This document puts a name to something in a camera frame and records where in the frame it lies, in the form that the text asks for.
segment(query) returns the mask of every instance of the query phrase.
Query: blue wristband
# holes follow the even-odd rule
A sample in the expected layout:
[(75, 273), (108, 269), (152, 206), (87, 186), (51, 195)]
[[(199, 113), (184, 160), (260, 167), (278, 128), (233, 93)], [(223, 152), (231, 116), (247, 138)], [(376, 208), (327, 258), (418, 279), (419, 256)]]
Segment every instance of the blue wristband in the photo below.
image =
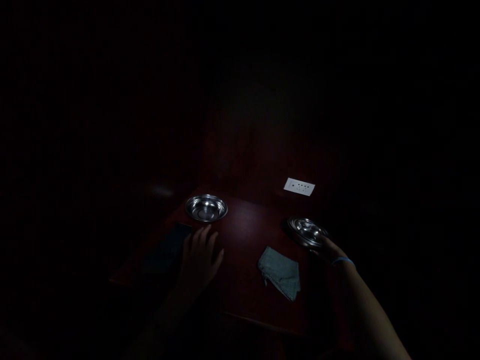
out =
[(335, 260), (333, 260), (333, 261), (331, 262), (331, 264), (333, 265), (333, 264), (335, 264), (335, 263), (337, 263), (337, 262), (339, 262), (339, 261), (348, 261), (349, 263), (352, 263), (352, 264), (353, 264), (353, 266), (355, 267), (355, 269), (357, 268), (352, 260), (350, 260), (348, 257), (344, 257), (344, 256), (337, 257)]

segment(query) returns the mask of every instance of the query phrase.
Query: white power outlet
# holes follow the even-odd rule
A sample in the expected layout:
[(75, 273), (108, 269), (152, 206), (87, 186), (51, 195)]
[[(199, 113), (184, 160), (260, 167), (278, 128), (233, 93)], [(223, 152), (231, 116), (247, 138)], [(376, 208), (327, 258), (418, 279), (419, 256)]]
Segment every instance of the white power outlet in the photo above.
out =
[(314, 187), (314, 184), (288, 178), (283, 189), (297, 194), (310, 196), (312, 194), (312, 191), (314, 190)]

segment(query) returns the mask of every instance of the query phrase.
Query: napkin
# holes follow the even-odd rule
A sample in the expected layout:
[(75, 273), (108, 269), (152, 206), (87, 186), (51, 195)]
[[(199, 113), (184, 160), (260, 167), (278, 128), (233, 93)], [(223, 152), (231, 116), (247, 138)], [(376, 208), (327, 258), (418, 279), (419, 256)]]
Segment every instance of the napkin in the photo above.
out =
[(265, 286), (267, 286), (268, 279), (288, 300), (295, 300), (300, 291), (298, 262), (290, 260), (267, 246), (257, 266), (261, 271)]

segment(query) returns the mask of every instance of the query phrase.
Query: tabletop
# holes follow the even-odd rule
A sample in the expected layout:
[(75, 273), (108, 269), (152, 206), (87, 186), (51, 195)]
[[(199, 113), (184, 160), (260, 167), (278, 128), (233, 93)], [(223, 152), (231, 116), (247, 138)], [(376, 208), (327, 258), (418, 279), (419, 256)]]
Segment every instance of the tabletop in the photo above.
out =
[[(197, 189), (191, 195), (205, 193)], [(213, 222), (211, 229), (211, 233), (219, 232), (216, 247), (224, 249), (223, 263), (207, 290), (214, 307), (285, 333), (300, 336), (332, 333), (328, 269), (315, 255), (291, 240), (282, 227), (282, 221), (295, 214), (288, 209), (269, 208), (223, 193), (214, 195), (228, 205), (226, 216)], [(132, 284), (145, 255), (176, 222), (192, 225), (194, 229), (205, 226), (189, 217), (185, 201), (111, 277), (111, 282)], [(265, 286), (257, 263), (267, 246), (298, 262), (301, 291), (295, 301), (289, 301), (270, 282)]]

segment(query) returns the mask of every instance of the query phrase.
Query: metal bowl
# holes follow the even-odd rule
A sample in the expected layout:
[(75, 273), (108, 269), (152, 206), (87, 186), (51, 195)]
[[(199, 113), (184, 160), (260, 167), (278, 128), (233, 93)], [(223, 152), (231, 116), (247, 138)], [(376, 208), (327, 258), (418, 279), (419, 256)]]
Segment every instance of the metal bowl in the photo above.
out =
[(313, 221), (307, 218), (291, 217), (287, 222), (294, 240), (307, 248), (318, 249), (322, 247), (324, 244), (322, 236), (329, 236), (329, 233), (324, 228), (315, 225)]
[(195, 220), (211, 223), (223, 218), (229, 211), (229, 208), (222, 199), (213, 195), (203, 194), (188, 199), (185, 204), (185, 210)]

